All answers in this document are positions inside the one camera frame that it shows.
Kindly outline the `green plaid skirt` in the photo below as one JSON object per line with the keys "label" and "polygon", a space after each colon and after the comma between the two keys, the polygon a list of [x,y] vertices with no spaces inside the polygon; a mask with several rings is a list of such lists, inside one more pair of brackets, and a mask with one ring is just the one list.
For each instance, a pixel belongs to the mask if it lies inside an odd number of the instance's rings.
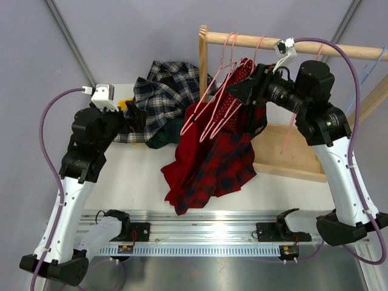
{"label": "green plaid skirt", "polygon": [[152,138],[145,142],[145,144],[151,149],[160,149],[168,144],[179,144],[181,140],[180,131],[183,125],[183,118],[170,120]]}

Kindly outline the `navy white plaid skirt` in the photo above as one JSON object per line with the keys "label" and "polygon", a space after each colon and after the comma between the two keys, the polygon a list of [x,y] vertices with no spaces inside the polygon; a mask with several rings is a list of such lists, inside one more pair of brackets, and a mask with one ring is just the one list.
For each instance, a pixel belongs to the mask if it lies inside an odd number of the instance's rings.
{"label": "navy white plaid skirt", "polygon": [[153,61],[147,77],[139,77],[133,88],[136,107],[148,113],[144,130],[120,133],[115,142],[149,141],[199,99],[198,67],[187,61]]}

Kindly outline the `red black plaid skirt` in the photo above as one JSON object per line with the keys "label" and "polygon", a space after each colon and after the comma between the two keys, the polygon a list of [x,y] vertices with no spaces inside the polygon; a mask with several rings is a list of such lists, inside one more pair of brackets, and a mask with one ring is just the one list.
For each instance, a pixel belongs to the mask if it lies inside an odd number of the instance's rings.
{"label": "red black plaid skirt", "polygon": [[244,132],[242,135],[222,130],[213,139],[214,145],[203,163],[203,171],[197,175],[200,187],[214,188],[213,191],[206,191],[212,197],[219,198],[237,192],[256,175],[251,140],[267,125],[266,107],[243,107],[239,113],[242,114],[239,125],[255,121],[258,127],[252,133]]}

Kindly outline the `light blue wire hanger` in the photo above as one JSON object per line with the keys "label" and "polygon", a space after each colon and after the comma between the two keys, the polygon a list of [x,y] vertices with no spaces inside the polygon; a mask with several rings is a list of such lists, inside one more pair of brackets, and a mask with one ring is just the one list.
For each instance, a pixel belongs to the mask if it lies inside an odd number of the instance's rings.
{"label": "light blue wire hanger", "polygon": [[[363,67],[363,70],[361,71],[361,77],[360,77],[360,80],[359,80],[359,88],[361,89],[361,87],[363,86],[363,84],[366,82],[366,80],[368,79],[368,77],[370,76],[370,74],[375,70],[375,68],[377,67],[377,65],[381,62],[385,52],[387,52],[387,46],[385,46],[383,49],[382,49],[382,52],[380,54],[380,56],[378,57],[378,59],[374,62],[374,64],[369,67],[368,64],[366,64],[364,67]],[[352,109],[354,103],[356,101],[356,94],[354,94],[351,97],[348,97],[347,100],[346,100],[346,111],[345,111],[345,114],[349,114],[350,110]]]}

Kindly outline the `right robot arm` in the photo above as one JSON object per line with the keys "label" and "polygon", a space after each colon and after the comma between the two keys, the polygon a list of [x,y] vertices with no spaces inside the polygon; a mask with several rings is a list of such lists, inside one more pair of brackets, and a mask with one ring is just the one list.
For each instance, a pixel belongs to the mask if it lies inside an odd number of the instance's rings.
{"label": "right robot arm", "polygon": [[372,202],[350,149],[354,130],[344,112],[330,102],[335,77],[321,61],[304,61],[295,81],[282,67],[260,64],[251,76],[227,88],[244,105],[272,102],[295,113],[295,125],[319,159],[335,205],[327,214],[289,210],[280,215],[275,233],[289,240],[296,232],[316,233],[331,246],[355,243],[387,227],[387,214]]}

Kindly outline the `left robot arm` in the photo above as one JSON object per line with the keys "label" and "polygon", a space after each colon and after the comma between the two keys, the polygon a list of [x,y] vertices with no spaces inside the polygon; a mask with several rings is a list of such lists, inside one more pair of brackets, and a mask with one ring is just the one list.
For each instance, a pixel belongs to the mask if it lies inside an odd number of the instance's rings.
{"label": "left robot arm", "polygon": [[127,111],[86,108],[76,113],[67,153],[56,173],[59,193],[41,242],[30,255],[21,258],[22,270],[69,286],[84,279],[90,261],[110,241],[128,242],[122,251],[134,253],[137,242],[147,242],[150,223],[132,223],[128,213],[111,209],[81,238],[76,232],[82,211],[102,170],[105,151],[121,130],[142,130],[147,112],[133,102]]}

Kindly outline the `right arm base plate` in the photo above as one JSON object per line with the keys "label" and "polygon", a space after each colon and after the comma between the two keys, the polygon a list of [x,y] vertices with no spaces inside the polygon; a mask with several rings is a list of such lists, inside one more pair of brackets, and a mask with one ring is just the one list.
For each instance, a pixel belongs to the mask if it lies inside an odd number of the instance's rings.
{"label": "right arm base plate", "polygon": [[251,236],[260,243],[286,242],[289,239],[281,236],[274,222],[258,222]]}

